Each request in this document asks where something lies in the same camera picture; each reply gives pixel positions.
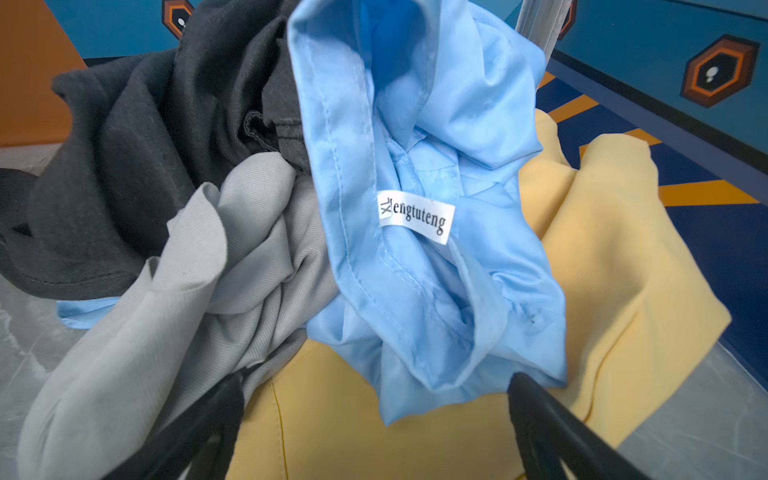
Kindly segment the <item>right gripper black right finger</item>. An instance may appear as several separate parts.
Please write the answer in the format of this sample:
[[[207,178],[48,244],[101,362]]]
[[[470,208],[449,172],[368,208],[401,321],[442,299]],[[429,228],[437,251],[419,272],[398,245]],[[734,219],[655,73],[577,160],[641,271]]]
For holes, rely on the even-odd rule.
[[[528,479],[646,477],[529,375],[514,374],[507,396]]]

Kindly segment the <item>light grey cloth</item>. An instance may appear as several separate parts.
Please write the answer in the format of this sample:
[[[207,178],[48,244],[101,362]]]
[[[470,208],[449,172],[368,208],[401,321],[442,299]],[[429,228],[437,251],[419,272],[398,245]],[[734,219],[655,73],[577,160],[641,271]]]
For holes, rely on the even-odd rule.
[[[99,479],[238,370],[251,395],[338,293],[313,183],[277,153],[200,186],[168,229],[33,402],[21,478]]]

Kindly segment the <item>aluminium corner post right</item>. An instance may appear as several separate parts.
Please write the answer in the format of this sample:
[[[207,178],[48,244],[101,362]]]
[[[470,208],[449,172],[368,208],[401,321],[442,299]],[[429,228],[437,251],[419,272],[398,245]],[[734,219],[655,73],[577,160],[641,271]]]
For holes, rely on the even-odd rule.
[[[576,6],[576,0],[523,0],[515,30],[538,46],[549,61]]]

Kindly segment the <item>yellow cloth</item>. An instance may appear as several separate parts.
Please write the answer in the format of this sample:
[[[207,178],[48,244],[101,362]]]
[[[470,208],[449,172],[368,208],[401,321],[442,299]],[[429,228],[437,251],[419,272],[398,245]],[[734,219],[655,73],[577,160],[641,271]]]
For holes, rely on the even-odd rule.
[[[564,406],[618,446],[666,402],[729,324],[658,194],[648,144],[603,134],[579,168],[556,122],[520,174],[523,213],[566,297]],[[254,394],[231,479],[515,479],[523,464],[502,394],[392,425],[373,389],[309,341]]]

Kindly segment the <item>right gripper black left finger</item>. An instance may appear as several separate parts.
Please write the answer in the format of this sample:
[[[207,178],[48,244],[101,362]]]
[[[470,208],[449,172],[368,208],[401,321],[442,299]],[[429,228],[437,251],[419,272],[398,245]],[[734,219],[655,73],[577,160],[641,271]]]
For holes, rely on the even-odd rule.
[[[227,376],[105,477],[223,479],[245,408],[243,378]]]

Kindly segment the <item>light blue shirt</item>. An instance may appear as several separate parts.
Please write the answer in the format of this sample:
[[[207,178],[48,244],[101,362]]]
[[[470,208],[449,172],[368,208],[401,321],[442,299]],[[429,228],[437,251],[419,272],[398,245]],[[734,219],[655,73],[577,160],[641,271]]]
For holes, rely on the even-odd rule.
[[[564,294],[518,173],[541,51],[466,1],[303,1],[287,23],[337,295],[304,325],[385,423],[567,381]]]

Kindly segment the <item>dark grey cloth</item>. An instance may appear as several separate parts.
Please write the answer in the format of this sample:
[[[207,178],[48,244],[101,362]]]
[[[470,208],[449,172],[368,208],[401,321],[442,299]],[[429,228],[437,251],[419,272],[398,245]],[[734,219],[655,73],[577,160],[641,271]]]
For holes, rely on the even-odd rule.
[[[1,273],[55,300],[115,297],[203,183],[256,153],[310,164],[287,46],[292,1],[204,1],[171,50],[62,74],[73,117],[40,175],[1,173]]]

